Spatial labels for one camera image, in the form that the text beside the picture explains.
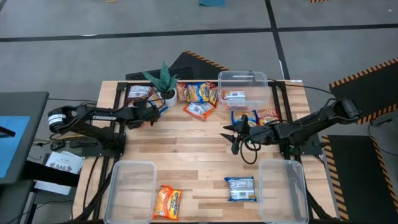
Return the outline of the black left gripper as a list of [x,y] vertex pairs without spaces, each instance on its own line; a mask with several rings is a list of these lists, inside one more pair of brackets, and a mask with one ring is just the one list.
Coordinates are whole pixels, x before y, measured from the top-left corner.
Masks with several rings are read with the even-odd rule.
[[139,128],[144,122],[150,122],[150,125],[153,126],[159,120],[159,109],[146,100],[136,100],[133,103],[128,103],[127,106],[132,109],[133,113],[133,119],[126,122],[128,129]]

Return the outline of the white plant pot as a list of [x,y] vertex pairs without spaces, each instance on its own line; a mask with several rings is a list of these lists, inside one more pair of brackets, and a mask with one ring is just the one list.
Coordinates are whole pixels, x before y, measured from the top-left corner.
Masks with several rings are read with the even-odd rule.
[[168,107],[174,106],[177,103],[177,90],[174,88],[168,93],[163,93],[161,91],[157,92],[158,95],[165,100],[165,105]]

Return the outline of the clear plastic bin with label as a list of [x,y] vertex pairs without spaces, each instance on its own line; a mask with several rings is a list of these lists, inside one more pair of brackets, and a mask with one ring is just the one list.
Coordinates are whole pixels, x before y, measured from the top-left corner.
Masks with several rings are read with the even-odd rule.
[[[246,101],[226,101],[223,91],[245,91]],[[257,110],[269,102],[271,89],[263,72],[223,71],[218,74],[218,101],[227,110]]]

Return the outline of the blue floor mat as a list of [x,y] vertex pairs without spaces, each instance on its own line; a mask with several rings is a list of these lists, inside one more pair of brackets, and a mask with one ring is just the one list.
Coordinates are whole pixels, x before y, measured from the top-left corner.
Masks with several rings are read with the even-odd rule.
[[226,0],[198,0],[203,7],[225,7]]

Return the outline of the white paper sheet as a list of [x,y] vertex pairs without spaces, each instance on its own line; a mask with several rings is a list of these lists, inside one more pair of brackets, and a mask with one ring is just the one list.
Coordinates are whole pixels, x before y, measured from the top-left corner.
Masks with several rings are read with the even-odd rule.
[[[52,152],[45,165],[57,170],[78,174],[83,165],[83,158],[68,151]],[[35,183],[34,188],[61,195],[68,195],[72,189],[67,185],[60,185],[41,180],[38,180]]]

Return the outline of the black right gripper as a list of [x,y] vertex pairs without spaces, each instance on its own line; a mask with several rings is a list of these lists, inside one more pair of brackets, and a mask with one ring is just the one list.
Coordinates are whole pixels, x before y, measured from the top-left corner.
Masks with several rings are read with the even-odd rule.
[[241,143],[244,143],[250,151],[257,152],[260,150],[260,147],[256,147],[254,143],[252,143],[252,146],[249,146],[249,130],[251,127],[248,125],[248,117],[246,115],[243,115],[241,119],[242,121],[238,121],[236,124],[223,126],[224,129],[236,132],[238,134],[236,137],[233,134],[220,134],[233,144],[231,150],[234,155],[237,155],[240,151]]

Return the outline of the blue panel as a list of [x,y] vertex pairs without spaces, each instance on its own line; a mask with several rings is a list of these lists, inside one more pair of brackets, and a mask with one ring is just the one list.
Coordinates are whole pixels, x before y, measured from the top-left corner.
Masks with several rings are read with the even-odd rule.
[[0,138],[0,178],[6,176],[29,120],[29,116],[0,116],[0,127],[15,133],[12,137]]

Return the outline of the grey side desk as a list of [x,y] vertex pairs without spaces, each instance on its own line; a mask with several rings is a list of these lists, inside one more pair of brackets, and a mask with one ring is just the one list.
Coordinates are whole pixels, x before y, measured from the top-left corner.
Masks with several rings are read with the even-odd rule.
[[[0,178],[0,185],[12,184],[20,179],[48,97],[46,91],[0,93],[0,116],[30,117],[7,174],[4,178]],[[14,135],[15,133],[9,129],[0,127],[0,138]]]

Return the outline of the green snake plant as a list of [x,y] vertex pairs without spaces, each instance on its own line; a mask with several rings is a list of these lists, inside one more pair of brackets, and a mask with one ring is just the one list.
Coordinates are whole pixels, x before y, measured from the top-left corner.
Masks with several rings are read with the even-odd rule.
[[169,95],[172,90],[177,86],[178,79],[176,78],[176,75],[172,77],[170,76],[169,68],[165,64],[165,62],[162,62],[159,78],[154,77],[148,72],[143,72],[142,74],[156,87],[158,92],[165,95]]

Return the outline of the black shelf bar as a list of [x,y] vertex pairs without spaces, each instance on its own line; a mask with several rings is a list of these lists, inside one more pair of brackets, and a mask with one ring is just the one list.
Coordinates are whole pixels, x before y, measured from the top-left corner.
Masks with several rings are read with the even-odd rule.
[[26,161],[21,179],[39,180],[58,185],[77,187],[80,176],[70,172],[47,167],[43,164]]

